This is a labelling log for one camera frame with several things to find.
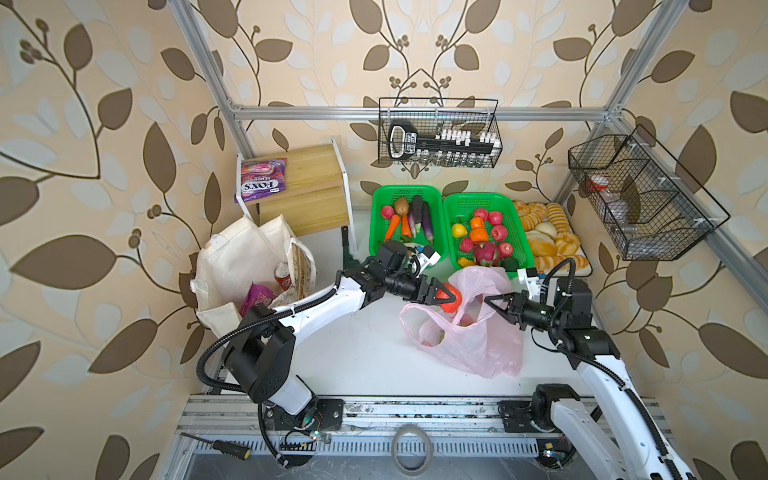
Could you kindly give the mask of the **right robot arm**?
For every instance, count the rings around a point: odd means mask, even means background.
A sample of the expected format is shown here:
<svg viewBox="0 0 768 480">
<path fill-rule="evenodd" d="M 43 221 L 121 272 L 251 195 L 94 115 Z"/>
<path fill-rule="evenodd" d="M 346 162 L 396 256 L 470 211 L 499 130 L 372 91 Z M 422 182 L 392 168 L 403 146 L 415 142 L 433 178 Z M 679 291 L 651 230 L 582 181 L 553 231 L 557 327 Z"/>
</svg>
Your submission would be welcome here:
<svg viewBox="0 0 768 480">
<path fill-rule="evenodd" d="M 521 330 L 545 333 L 589 388 L 610 430 L 604 432 L 575 390 L 540 384 L 528 407 L 542 432 L 560 431 L 598 479 L 692 479 L 695 474 L 642 401 L 611 336 L 593 323 L 593 293 L 573 272 L 534 278 L 522 269 L 520 292 L 484 303 Z"/>
</svg>

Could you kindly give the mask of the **brown potato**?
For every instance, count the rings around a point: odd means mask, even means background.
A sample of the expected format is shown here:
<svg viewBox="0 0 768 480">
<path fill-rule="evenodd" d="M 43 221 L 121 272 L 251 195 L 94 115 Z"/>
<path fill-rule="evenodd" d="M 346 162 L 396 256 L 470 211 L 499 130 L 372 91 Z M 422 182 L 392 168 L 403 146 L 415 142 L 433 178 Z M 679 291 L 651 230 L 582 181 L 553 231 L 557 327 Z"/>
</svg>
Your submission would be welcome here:
<svg viewBox="0 0 768 480">
<path fill-rule="evenodd" d="M 404 216 L 409 213 L 410 203 L 405 197 L 400 197 L 396 200 L 394 210 L 399 216 Z"/>
</svg>

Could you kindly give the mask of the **red soda can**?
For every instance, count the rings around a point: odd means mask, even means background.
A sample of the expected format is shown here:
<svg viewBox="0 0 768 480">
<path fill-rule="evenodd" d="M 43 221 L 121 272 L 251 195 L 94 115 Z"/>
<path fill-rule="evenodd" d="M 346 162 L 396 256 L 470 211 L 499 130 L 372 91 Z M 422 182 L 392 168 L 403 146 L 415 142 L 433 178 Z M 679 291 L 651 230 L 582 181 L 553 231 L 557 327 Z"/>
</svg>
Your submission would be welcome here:
<svg viewBox="0 0 768 480">
<path fill-rule="evenodd" d="M 291 288 L 293 281 L 290 267 L 287 262 L 277 264 L 273 270 L 273 276 L 275 282 L 283 291 L 287 291 Z"/>
</svg>

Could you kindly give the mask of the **magenta snack bag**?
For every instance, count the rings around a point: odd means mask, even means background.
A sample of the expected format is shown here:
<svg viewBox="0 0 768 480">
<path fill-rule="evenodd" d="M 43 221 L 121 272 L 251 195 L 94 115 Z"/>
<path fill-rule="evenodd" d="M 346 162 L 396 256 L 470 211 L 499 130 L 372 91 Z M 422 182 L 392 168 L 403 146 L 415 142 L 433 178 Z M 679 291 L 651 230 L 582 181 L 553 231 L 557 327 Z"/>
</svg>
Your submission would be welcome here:
<svg viewBox="0 0 768 480">
<path fill-rule="evenodd" d="M 248 310 L 255 305 L 263 304 L 269 306 L 275 298 L 275 293 L 269 287 L 252 283 L 245 300 L 239 309 L 239 314 L 244 318 Z"/>
</svg>

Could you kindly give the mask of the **cream canvas tote bag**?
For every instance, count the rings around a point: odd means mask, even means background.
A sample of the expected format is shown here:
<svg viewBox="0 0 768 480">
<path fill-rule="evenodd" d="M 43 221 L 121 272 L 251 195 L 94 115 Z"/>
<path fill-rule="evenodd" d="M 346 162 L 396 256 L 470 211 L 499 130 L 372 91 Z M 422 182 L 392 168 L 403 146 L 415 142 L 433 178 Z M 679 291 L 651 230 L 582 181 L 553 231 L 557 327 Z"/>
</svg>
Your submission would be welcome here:
<svg viewBox="0 0 768 480">
<path fill-rule="evenodd" d="M 292 286 L 283 291 L 273 270 L 281 262 L 290 267 Z M 293 233 L 282 216 L 262 226 L 244 216 L 213 235 L 199 252 L 190 281 L 197 319 L 221 337 L 241 322 L 239 309 L 252 283 L 269 287 L 276 295 L 269 305 L 283 306 L 309 296 L 315 289 L 317 269 L 309 248 Z"/>
</svg>

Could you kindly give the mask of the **pink plastic grocery bag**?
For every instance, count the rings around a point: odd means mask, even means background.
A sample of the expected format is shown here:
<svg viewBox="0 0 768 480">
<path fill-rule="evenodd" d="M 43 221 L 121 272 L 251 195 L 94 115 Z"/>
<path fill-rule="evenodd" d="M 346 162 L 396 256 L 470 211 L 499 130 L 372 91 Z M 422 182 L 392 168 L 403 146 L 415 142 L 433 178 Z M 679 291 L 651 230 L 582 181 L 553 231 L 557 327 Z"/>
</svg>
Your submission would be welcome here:
<svg viewBox="0 0 768 480">
<path fill-rule="evenodd" d="M 451 275 L 445 285 L 460 294 L 454 311 L 419 304 L 400 310 L 400 323 L 411 343 L 466 373 L 483 378 L 518 375 L 523 366 L 523 334 L 484 303 L 489 296 L 512 291 L 506 272 L 470 266 Z"/>
</svg>

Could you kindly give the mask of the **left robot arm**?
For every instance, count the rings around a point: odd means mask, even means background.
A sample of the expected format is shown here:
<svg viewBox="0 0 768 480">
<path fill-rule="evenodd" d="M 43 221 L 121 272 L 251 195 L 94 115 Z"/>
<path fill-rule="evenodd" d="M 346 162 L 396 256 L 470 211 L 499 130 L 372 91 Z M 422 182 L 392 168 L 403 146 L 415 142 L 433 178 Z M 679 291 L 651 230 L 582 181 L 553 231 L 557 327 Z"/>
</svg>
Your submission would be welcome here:
<svg viewBox="0 0 768 480">
<path fill-rule="evenodd" d="M 375 255 L 338 271 L 334 282 L 316 294 L 283 307 L 251 307 L 234 330 L 202 353 L 197 377 L 205 386 L 277 407 L 289 425 L 302 428 L 317 416 L 317 396 L 291 371 L 295 348 L 387 294 L 427 306 L 459 303 L 458 291 L 424 274 L 438 260 L 429 246 L 413 249 L 388 240 Z"/>
</svg>

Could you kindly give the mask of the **red tomato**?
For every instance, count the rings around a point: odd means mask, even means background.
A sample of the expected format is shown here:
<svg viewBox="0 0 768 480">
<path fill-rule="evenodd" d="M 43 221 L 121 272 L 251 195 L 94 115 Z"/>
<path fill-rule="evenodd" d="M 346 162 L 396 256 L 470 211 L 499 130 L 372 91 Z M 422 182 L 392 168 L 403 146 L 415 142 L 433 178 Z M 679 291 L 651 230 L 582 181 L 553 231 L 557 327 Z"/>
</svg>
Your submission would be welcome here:
<svg viewBox="0 0 768 480">
<path fill-rule="evenodd" d="M 460 308 L 463 297 L 456 287 L 445 283 L 436 289 L 435 300 L 439 308 L 448 315 L 453 316 Z"/>
</svg>

